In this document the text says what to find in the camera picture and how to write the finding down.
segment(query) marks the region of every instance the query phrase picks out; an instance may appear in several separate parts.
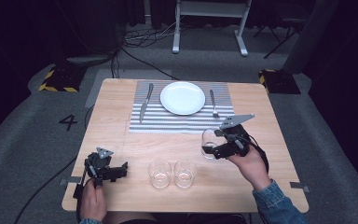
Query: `denim sleeve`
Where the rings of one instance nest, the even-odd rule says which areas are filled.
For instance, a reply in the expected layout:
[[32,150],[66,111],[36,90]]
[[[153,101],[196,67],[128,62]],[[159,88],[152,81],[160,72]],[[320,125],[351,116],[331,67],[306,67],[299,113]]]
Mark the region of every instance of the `denim sleeve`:
[[103,223],[92,218],[83,218],[79,224],[103,224]]
[[255,202],[268,224],[308,223],[304,215],[284,196],[275,180],[260,191],[254,191]]

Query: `printed number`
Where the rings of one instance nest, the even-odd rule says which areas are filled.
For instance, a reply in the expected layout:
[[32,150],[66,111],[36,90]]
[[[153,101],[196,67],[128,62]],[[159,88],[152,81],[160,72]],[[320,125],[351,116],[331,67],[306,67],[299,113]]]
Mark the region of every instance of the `printed number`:
[[65,123],[68,124],[68,127],[66,128],[66,131],[69,132],[69,130],[71,129],[72,124],[77,123],[77,121],[74,121],[75,116],[74,115],[70,115],[62,120],[60,120],[60,123]]

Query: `cable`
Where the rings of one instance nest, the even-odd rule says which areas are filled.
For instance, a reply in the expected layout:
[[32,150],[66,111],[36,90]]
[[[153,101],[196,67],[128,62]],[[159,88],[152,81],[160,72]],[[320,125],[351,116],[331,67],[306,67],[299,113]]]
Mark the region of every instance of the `cable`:
[[114,59],[112,58],[110,61],[110,72],[112,73],[112,78],[115,78],[115,70],[114,70]]
[[267,158],[267,154],[266,152],[257,144],[257,142],[255,141],[254,143],[251,141],[248,141],[247,139],[237,136],[238,138],[242,139],[243,141],[247,142],[249,145],[251,145],[252,147],[255,148],[255,150],[260,154],[261,159],[263,160],[264,164],[266,165],[266,170],[267,173],[269,172],[269,159]]
[[93,52],[93,53],[97,53],[97,54],[105,54],[107,55],[106,58],[104,59],[99,59],[99,60],[93,60],[93,61],[88,61],[88,62],[83,62],[83,63],[76,63],[76,62],[71,62],[69,61],[70,64],[75,65],[75,66],[81,66],[81,67],[92,67],[92,66],[96,66],[102,63],[106,63],[109,62],[111,60],[111,58],[114,58],[117,55],[118,49],[113,49],[111,51],[107,51],[107,52],[100,52],[98,50],[92,49],[90,48],[81,38],[80,36],[77,34],[74,26],[71,24],[71,22],[69,22],[69,19],[66,17],[65,13],[63,12],[62,7],[60,6],[60,4],[58,3],[57,0],[54,0],[55,4],[57,5],[58,9],[60,10],[61,14],[63,15],[63,17],[65,18],[66,23],[69,25],[69,27],[71,28],[72,32],[74,33],[75,37],[77,38],[77,40],[79,41],[80,44],[82,44],[86,49],[88,49],[89,51]]
[[92,105],[92,106],[87,110],[86,116],[84,117],[84,129],[86,129],[86,130],[87,130],[87,127],[88,127],[88,125],[87,125],[87,115],[89,114],[89,112],[91,111],[91,109],[92,109],[94,106],[95,106],[95,104]]
[[[149,34],[148,32],[151,30],[151,29],[144,29],[146,30],[146,32],[143,34],[143,35],[139,35],[139,32],[138,31],[129,31],[127,32],[124,36],[128,35],[128,34],[131,34],[131,36],[129,37],[125,37],[124,38],[124,45],[126,47],[129,47],[129,48],[146,48],[154,43],[156,43],[158,40],[161,40],[161,39],[164,39],[166,38],[168,35],[173,35],[174,33],[172,32],[174,29],[170,29],[171,27],[173,27],[174,25],[176,24],[176,22],[172,23],[171,25],[169,25],[168,27],[164,28],[163,30],[161,31],[157,31],[152,33],[152,34]],[[136,39],[140,39],[139,43],[138,44],[132,44],[132,43],[129,43],[129,41],[132,41],[132,40],[136,40]],[[152,43],[150,44],[147,44],[147,45],[142,45],[145,41],[153,41]]]
[[134,56],[132,56],[131,54],[129,54],[129,53],[128,53],[126,50],[124,50],[123,48],[121,48],[121,49],[122,49],[126,54],[128,54],[130,57],[132,57],[133,59],[135,59],[136,61],[139,61],[139,62],[141,62],[141,63],[145,63],[145,64],[147,64],[147,65],[149,65],[149,66],[151,66],[151,67],[157,69],[160,73],[162,73],[162,74],[164,74],[164,75],[166,75],[166,76],[168,76],[168,77],[171,77],[171,78],[173,78],[173,79],[175,79],[175,80],[180,80],[179,78],[173,77],[173,76],[171,76],[170,74],[167,74],[166,72],[160,70],[159,68],[157,68],[157,67],[154,66],[153,64],[150,64],[150,63],[147,63],[147,62],[145,62],[145,61],[142,61],[142,60],[140,60],[140,59],[135,58]]
[[116,56],[117,62],[117,78],[120,78],[120,73],[118,72],[118,68],[120,68],[120,63],[118,62],[118,56]]
[[34,199],[34,197],[48,184],[50,183],[55,177],[57,177],[60,173],[62,173],[66,168],[68,168],[68,166],[70,166],[72,164],[72,162],[74,162],[76,160],[77,157],[74,157],[68,164],[66,164],[57,174],[55,174],[52,178],[50,178],[45,184],[42,185],[42,187],[40,187],[32,196],[31,198],[27,201],[27,203],[22,207],[22,209],[20,210],[19,214],[16,217],[16,220],[14,221],[14,224],[18,223],[20,220],[20,217],[22,215],[22,213],[24,212],[25,208],[31,203],[31,201]]

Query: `gray floor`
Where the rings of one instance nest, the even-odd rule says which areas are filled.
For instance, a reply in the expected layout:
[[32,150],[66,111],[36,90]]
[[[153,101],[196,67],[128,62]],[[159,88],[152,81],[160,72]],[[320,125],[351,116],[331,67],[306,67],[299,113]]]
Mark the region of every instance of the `gray floor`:
[[[265,60],[263,56],[276,40],[268,30],[252,38],[256,29],[245,29],[249,56],[242,57],[234,28],[187,30],[182,34],[179,54],[172,54],[171,35],[147,48],[125,50],[189,81],[257,83],[261,69],[282,68],[295,39]],[[123,51],[118,61],[121,78],[141,73],[141,78],[167,78]],[[39,91],[51,66],[34,75],[29,82],[32,95],[0,126],[0,223],[14,222],[35,191],[76,156],[90,118],[86,115],[95,100],[95,83],[101,76],[111,76],[110,63],[105,63],[88,69],[80,92]],[[306,193],[310,204],[306,217],[310,223],[358,223],[358,174],[309,98],[310,80],[302,74],[295,79],[302,94],[270,94],[269,99],[298,176],[311,189]],[[59,121],[71,114],[78,123],[67,132],[67,126]],[[19,223],[76,222],[75,214],[61,207],[64,187],[58,185],[72,169],[73,164],[37,194]],[[253,223],[261,223],[257,214],[252,217]]]

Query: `metal stand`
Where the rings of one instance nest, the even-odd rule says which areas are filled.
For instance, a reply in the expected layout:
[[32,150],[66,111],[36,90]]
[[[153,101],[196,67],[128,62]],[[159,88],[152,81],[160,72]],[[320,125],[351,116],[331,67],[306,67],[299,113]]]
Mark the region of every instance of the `metal stand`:
[[237,39],[238,46],[242,56],[248,56],[248,50],[245,47],[242,38],[243,28],[248,18],[249,9],[252,0],[246,0],[244,4],[234,3],[213,3],[213,2],[187,2],[177,0],[176,4],[176,27],[173,37],[172,53],[179,53],[180,43],[180,17],[181,15],[189,16],[215,16],[241,18],[240,30],[235,30],[234,35]]

